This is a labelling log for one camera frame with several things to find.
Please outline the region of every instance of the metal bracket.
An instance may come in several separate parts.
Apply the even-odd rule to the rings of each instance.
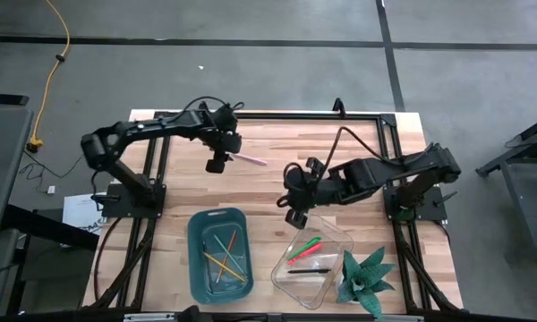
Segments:
[[[438,186],[433,186],[423,195],[423,203],[416,207],[409,216],[401,216],[401,209],[395,202],[396,186],[384,187],[384,206],[386,208],[386,216],[388,220],[397,222],[410,220],[430,220],[442,221],[448,219],[444,199],[441,196],[441,189]]]
[[[344,103],[342,102],[342,99],[340,99],[340,97],[337,97],[337,99],[334,101],[334,105],[332,106],[332,112],[338,112],[340,118],[346,118],[346,109],[344,108]]]
[[[380,114],[379,118],[391,127],[397,127],[396,115],[393,113]]]
[[[136,205],[132,194],[122,184],[110,184],[107,187],[107,196],[119,196],[117,201],[104,202],[102,216],[108,218],[159,218],[163,213],[167,187],[163,185],[154,185],[155,205],[146,207]]]

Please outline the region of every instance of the cable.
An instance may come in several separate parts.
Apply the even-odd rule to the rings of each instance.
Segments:
[[[44,171],[48,171],[49,173],[51,173],[54,177],[56,177],[58,179],[63,179],[65,176],[70,174],[73,171],[73,169],[75,169],[75,167],[83,159],[83,156],[78,157],[78,159],[73,163],[72,167],[68,171],[66,171],[64,174],[57,174],[53,170],[48,168],[46,165],[44,165],[43,163],[39,162],[30,153],[24,151],[24,154],[26,156],[28,156],[30,159],[32,159],[33,162],[28,164],[28,165],[26,165],[26,166],[24,166],[22,169],[20,169],[18,171],[18,174],[26,174],[26,180],[30,180],[30,181],[35,180],[35,179],[39,179],[38,185],[36,186],[36,191],[44,192],[44,193],[46,191],[41,191],[40,190],[40,187],[42,186],[42,182],[44,180]],[[32,175],[35,166],[36,167],[40,166],[41,169],[39,170],[38,174]]]
[[[91,176],[90,182],[91,182],[91,189],[93,190],[93,193],[91,194],[91,199],[96,203],[96,210],[100,211],[99,203],[96,200],[96,196],[98,195],[98,186],[96,185],[96,176],[99,174],[99,171],[96,171]]]
[[[304,189],[295,187],[293,184],[291,184],[288,181],[288,178],[286,177],[286,174],[288,173],[288,169],[290,169],[293,166],[298,168],[301,171],[301,178],[303,179]],[[285,169],[283,170],[283,178],[285,180],[286,185],[289,186],[290,189],[294,191],[306,191],[309,188],[308,183],[306,182],[306,178],[304,178],[304,175],[303,175],[303,168],[301,167],[301,165],[297,164],[296,162],[291,162],[285,166]]]
[[[368,150],[368,152],[370,152],[373,156],[378,158],[380,161],[388,163],[388,164],[391,164],[391,165],[401,166],[401,164],[399,164],[397,162],[394,162],[392,160],[389,160],[389,159],[379,155],[378,153],[376,153],[376,151],[371,149],[370,146],[368,146],[368,144],[366,144],[366,142],[364,142],[362,139],[360,139],[358,137],[358,135],[356,135],[356,133],[354,133],[352,130],[348,129],[345,126],[340,126],[340,128],[338,129],[338,132],[337,132],[337,136],[334,138],[334,143],[332,144],[332,148],[330,149],[330,153],[328,153],[328,157],[326,159],[326,163],[324,164],[324,168],[322,169],[322,171],[320,171],[319,176],[316,178],[316,182],[314,183],[314,187],[318,187],[318,184],[319,184],[320,180],[322,180],[322,177],[324,176],[324,173],[328,169],[328,166],[330,165],[330,161],[332,161],[332,156],[334,155],[334,152],[337,149],[338,142],[340,141],[340,136],[342,135],[342,131],[347,131],[348,133],[350,133],[350,135],[352,135],[364,148],[366,148]]]
[[[122,220],[122,218],[117,218],[107,229],[107,233],[104,236],[104,239],[101,240],[101,244],[99,244],[99,251],[98,255],[96,256],[96,264],[93,267],[93,294],[94,297],[97,300],[99,300],[99,286],[98,286],[98,270],[99,270],[99,260],[101,259],[101,252],[104,250],[104,247],[106,247],[107,238],[111,234],[111,232],[114,231],[115,227],[119,222]]]
[[[233,106],[234,111],[238,111],[240,109],[244,109],[244,102],[239,102]]]
[[[41,139],[38,139],[38,126],[39,121],[42,118],[42,114],[44,113],[44,108],[46,107],[46,100],[47,100],[47,92],[50,88],[50,82],[52,80],[52,77],[54,76],[55,71],[60,66],[60,63],[65,62],[65,55],[67,54],[68,50],[70,49],[70,31],[68,30],[68,26],[65,24],[64,18],[62,17],[62,14],[60,14],[57,9],[54,7],[54,5],[50,2],[50,0],[46,0],[47,4],[52,8],[55,15],[57,15],[58,19],[64,26],[65,30],[65,47],[62,54],[58,54],[55,56],[55,64],[54,67],[52,67],[52,70],[47,76],[46,80],[46,87],[44,88],[44,96],[42,98],[42,106],[39,109],[38,116],[36,117],[36,122],[34,123],[34,131],[32,132],[32,136],[30,137],[30,143],[26,144],[26,149],[32,153],[38,152],[38,148],[44,145],[44,141]]]
[[[408,160],[408,161],[405,161],[404,162],[404,165],[408,166],[408,165],[412,165],[414,163],[416,163],[418,160],[420,160],[421,158],[423,158],[426,153],[428,153],[431,148],[433,148],[433,143],[430,143],[423,151],[422,153],[420,153],[419,155],[417,155],[416,157],[414,157],[413,159],[411,160]]]
[[[212,99],[214,101],[217,101],[219,103],[221,103],[222,105],[229,105],[227,104],[224,100],[220,99],[220,98],[217,98],[217,97],[212,97],[212,96],[202,96],[202,97],[197,97],[195,99],[193,99],[191,102],[189,102],[182,110],[181,112],[177,113],[177,115],[175,115],[171,120],[168,120],[168,122],[174,122],[174,121],[177,121],[177,119],[179,117],[181,117],[181,115],[183,114],[183,112],[187,111],[189,109],[189,107],[191,107],[193,104],[195,104],[196,102],[200,101],[200,100],[203,100],[203,99]],[[237,110],[240,110],[240,109],[243,109],[244,108],[244,102],[238,102],[237,104],[235,104],[233,107],[234,111],[237,111]]]
[[[441,227],[441,230],[444,231],[444,234],[447,237],[447,243],[451,245],[451,239],[449,238],[449,233],[448,233],[448,229],[446,228],[446,226],[444,226],[439,220],[434,220],[433,222],[439,227]]]

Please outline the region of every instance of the teal plastic bin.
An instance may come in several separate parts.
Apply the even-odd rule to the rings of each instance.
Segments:
[[[203,251],[222,263],[226,253],[214,236],[216,235],[228,248],[235,230],[236,236],[230,252],[245,274],[230,258],[227,259],[225,265],[236,274],[243,276],[245,282],[223,270],[223,275],[217,283],[221,267],[205,257]],[[251,292],[253,285],[251,254],[246,218],[241,210],[237,208],[212,209],[193,215],[187,229],[187,240],[193,299],[201,304],[227,303],[241,299]]]

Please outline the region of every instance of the gray concrete floor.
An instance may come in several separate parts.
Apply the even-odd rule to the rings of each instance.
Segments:
[[[373,0],[55,4],[78,36],[382,39]],[[385,4],[395,41],[537,43],[537,0]],[[0,0],[0,33],[63,35],[63,29],[42,0]],[[0,44],[0,92],[28,95],[28,108],[37,112],[47,73],[61,48]],[[503,142],[537,121],[537,52],[397,50],[395,56],[406,111],[421,114],[427,139],[449,147],[464,170],[444,190],[459,191],[447,212],[465,307],[537,318],[537,262],[512,265],[503,257],[523,243],[505,184],[500,174],[484,180],[473,171],[501,153]],[[179,108],[200,95],[243,100],[250,109],[328,110],[335,97],[342,97],[350,110],[394,111],[383,49],[72,46],[51,86],[39,130],[46,145],[38,157],[62,173],[81,154],[82,134],[127,119],[133,108]],[[36,183],[20,177],[11,202],[60,208],[64,195],[90,192],[90,174],[80,163],[63,180],[47,176],[44,185],[57,187],[51,197],[35,192]],[[100,178],[100,184],[107,181]],[[61,262],[54,257],[41,265],[59,272],[69,267]],[[26,309],[74,308],[85,285],[83,275],[76,274],[40,280],[26,296]],[[55,292],[58,285],[73,285],[73,301],[69,294]]]

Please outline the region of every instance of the green plant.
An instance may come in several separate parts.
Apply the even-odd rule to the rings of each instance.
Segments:
[[[344,281],[338,286],[337,303],[359,301],[363,308],[375,318],[382,316],[382,307],[375,293],[394,290],[382,277],[394,268],[394,264],[381,264],[384,259],[384,248],[374,251],[362,263],[354,259],[352,254],[344,251],[342,273]]]

